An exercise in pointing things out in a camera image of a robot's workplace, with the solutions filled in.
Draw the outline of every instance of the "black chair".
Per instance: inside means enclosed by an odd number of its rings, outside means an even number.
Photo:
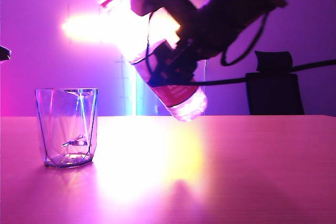
[[[258,60],[268,56],[285,56],[289,52],[256,52]],[[304,110],[299,90],[298,76],[288,73],[290,67],[275,69],[262,64],[257,70],[262,72],[246,74],[246,89],[251,115],[303,115]]]

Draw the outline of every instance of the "wooden table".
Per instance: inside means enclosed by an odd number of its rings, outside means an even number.
[[[93,163],[42,164],[1,118],[1,224],[336,223],[336,118],[98,118]]]

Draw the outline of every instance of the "glass base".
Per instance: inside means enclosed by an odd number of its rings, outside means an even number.
[[[92,158],[93,156],[85,153],[68,153],[50,159],[47,158],[44,164],[56,168],[69,168],[90,163]]]

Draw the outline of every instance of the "robotic arm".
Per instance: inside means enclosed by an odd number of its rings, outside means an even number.
[[[154,50],[159,64],[150,71],[149,85],[188,82],[197,61],[221,52],[225,66],[225,52],[238,35],[262,15],[266,20],[269,12],[286,5],[286,0],[209,0],[197,9],[189,0],[131,0],[140,16],[164,7],[180,24],[176,48],[162,43]]]

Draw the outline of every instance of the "chair backrest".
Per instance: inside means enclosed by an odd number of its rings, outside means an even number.
[[[293,73],[247,73],[251,115],[303,115],[298,76]]]

